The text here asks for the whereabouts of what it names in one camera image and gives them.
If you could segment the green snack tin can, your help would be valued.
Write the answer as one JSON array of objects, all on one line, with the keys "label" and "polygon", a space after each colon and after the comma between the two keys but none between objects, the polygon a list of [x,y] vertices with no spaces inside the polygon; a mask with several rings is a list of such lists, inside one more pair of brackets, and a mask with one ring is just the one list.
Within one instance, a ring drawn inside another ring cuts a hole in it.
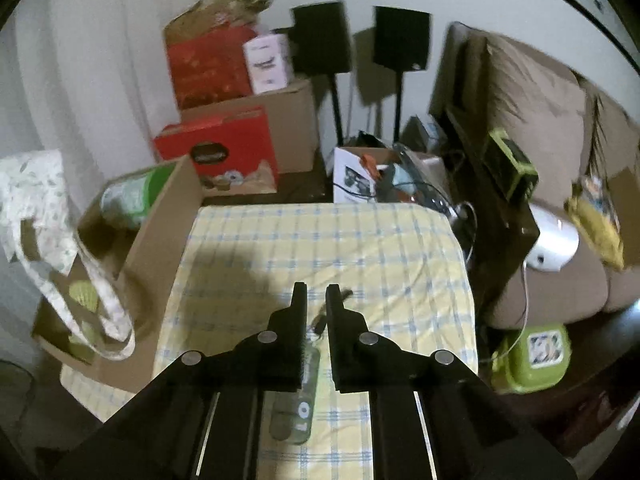
[{"label": "green snack tin can", "polygon": [[174,168],[173,162],[156,166],[107,185],[100,197],[103,220],[115,229],[140,229]]}]

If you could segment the floral cloth tote bag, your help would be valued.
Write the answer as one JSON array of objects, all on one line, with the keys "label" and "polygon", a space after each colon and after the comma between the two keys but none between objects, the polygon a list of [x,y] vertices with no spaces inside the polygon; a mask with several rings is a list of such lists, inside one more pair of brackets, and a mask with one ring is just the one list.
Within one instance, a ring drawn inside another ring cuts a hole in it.
[{"label": "floral cloth tote bag", "polygon": [[[1,245],[63,325],[98,356],[123,361],[134,354],[134,322],[117,287],[88,251],[70,218],[63,159],[36,151],[1,159]],[[79,302],[62,285],[75,263],[98,295],[94,312],[74,315]]]}]

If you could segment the yellow shuttlecock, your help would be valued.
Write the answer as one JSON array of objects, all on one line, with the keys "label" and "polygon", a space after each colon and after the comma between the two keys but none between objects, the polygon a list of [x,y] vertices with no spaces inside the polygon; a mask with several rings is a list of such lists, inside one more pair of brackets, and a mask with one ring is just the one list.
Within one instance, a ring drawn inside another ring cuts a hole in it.
[{"label": "yellow shuttlecock", "polygon": [[68,286],[68,294],[70,298],[89,312],[98,312],[100,297],[92,281],[79,280],[71,282],[70,286]]}]

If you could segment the yellow checked tablecloth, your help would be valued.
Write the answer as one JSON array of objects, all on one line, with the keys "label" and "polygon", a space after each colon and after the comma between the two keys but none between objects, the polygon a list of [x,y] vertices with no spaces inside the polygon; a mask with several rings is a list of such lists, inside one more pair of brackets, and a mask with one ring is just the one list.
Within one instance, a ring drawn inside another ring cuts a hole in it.
[{"label": "yellow checked tablecloth", "polygon": [[[478,371],[475,308],[448,221],[407,204],[204,207],[196,216],[172,285],[154,356],[154,376],[186,350],[231,350],[287,307],[307,285],[308,324],[329,284],[352,290],[345,307],[372,332],[429,356],[447,349]],[[323,335],[311,434],[303,445],[269,433],[265,395],[256,479],[372,479],[368,397],[339,394]],[[132,394],[63,365],[61,385],[105,422]]]}]

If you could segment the white round device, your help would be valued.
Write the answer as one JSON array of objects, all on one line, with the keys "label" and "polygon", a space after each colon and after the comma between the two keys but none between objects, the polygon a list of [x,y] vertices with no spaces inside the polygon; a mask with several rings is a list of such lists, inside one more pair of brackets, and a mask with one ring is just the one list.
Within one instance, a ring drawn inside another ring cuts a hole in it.
[{"label": "white round device", "polygon": [[529,209],[539,235],[525,258],[526,266],[542,272],[560,272],[577,254],[579,234],[576,226],[565,214],[546,207],[530,204]]}]

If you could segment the yellow cloth on sofa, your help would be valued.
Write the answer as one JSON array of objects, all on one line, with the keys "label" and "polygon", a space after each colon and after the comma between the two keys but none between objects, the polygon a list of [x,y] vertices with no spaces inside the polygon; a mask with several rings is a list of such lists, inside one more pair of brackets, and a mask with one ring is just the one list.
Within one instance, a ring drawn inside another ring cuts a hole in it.
[{"label": "yellow cloth on sofa", "polygon": [[569,198],[565,202],[565,211],[602,262],[616,270],[623,270],[624,243],[614,223],[580,197]]}]

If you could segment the cardboard box with papers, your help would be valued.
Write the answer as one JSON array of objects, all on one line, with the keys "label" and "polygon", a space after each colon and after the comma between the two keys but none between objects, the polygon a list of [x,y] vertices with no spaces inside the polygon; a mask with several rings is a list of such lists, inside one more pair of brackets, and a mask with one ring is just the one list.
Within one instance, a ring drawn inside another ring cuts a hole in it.
[{"label": "cardboard box with papers", "polygon": [[334,204],[418,200],[435,187],[449,200],[447,171],[436,155],[393,148],[336,148],[333,152]]}]

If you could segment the red gift box lower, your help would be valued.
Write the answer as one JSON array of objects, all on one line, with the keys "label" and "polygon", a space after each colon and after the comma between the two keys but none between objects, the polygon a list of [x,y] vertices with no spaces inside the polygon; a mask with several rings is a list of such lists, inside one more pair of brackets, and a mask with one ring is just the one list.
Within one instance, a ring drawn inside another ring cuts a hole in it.
[{"label": "red gift box lower", "polygon": [[278,190],[278,163],[268,116],[261,107],[168,126],[154,144],[163,160],[189,157],[207,197]]}]

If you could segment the brown sofa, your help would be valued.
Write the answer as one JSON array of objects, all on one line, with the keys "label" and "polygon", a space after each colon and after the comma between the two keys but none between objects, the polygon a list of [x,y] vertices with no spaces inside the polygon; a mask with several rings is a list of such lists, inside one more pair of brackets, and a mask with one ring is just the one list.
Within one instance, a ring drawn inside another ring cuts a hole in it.
[{"label": "brown sofa", "polygon": [[561,62],[512,38],[450,24],[432,111],[465,154],[454,184],[480,220],[470,283],[480,317],[497,330],[570,324],[639,298],[639,267],[606,266],[582,240],[563,270],[521,272],[536,230],[525,206],[499,193],[482,153],[502,127],[534,163],[536,205],[564,217],[570,185],[597,159],[639,240],[639,127],[607,94]]}]

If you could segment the red gift bag upper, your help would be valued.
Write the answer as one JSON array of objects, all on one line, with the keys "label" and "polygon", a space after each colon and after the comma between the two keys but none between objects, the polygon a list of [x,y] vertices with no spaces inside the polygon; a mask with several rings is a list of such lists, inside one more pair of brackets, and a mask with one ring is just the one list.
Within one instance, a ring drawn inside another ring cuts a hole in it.
[{"label": "red gift bag upper", "polygon": [[256,37],[248,26],[221,27],[169,46],[167,57],[178,109],[251,96],[243,46]]}]

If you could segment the white curtain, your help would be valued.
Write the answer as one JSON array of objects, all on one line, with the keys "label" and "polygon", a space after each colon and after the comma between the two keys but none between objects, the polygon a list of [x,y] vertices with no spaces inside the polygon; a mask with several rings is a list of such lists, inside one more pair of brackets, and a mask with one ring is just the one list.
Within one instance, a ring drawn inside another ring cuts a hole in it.
[{"label": "white curtain", "polygon": [[22,0],[1,33],[1,159],[62,155],[70,218],[152,167],[175,122],[163,29],[176,0]]}]

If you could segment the right black speaker on stand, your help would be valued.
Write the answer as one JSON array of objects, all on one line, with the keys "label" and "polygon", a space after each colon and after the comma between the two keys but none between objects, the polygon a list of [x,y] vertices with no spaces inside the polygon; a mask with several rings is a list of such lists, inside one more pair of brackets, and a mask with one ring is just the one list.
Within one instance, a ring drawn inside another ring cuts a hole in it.
[{"label": "right black speaker on stand", "polygon": [[376,6],[374,8],[374,64],[387,68],[395,77],[393,140],[400,139],[404,75],[427,69],[431,45],[432,16],[423,11]]}]

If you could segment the black speaker on stand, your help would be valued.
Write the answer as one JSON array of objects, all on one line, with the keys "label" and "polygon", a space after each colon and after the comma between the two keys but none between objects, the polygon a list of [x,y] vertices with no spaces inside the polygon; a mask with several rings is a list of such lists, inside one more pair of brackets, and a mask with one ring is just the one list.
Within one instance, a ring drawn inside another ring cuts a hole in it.
[{"label": "black speaker on stand", "polygon": [[337,90],[337,75],[352,70],[344,1],[296,6],[291,10],[297,62],[308,76],[325,76],[332,100],[338,146],[344,145],[344,129]]},{"label": "black speaker on stand", "polygon": [[432,16],[423,11],[376,6],[374,8],[374,64],[387,68],[395,77],[393,140],[400,139],[404,75],[427,69],[431,45]]}]

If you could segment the left black speaker on stand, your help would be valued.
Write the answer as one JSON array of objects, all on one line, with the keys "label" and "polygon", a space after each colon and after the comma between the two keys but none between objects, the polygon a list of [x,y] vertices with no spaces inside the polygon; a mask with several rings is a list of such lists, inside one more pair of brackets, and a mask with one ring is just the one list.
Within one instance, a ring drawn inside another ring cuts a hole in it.
[{"label": "left black speaker on stand", "polygon": [[344,1],[296,6],[291,10],[297,62],[308,76],[325,76],[332,100],[338,146],[344,145],[344,129],[337,90],[337,75],[352,70]]}]

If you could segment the gold crumpled bag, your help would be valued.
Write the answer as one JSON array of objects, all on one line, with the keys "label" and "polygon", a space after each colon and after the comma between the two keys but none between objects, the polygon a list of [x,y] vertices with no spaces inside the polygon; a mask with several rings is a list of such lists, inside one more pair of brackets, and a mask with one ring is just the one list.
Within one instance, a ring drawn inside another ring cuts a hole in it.
[{"label": "gold crumpled bag", "polygon": [[167,47],[181,44],[221,27],[250,26],[274,0],[198,0],[164,28]]}]

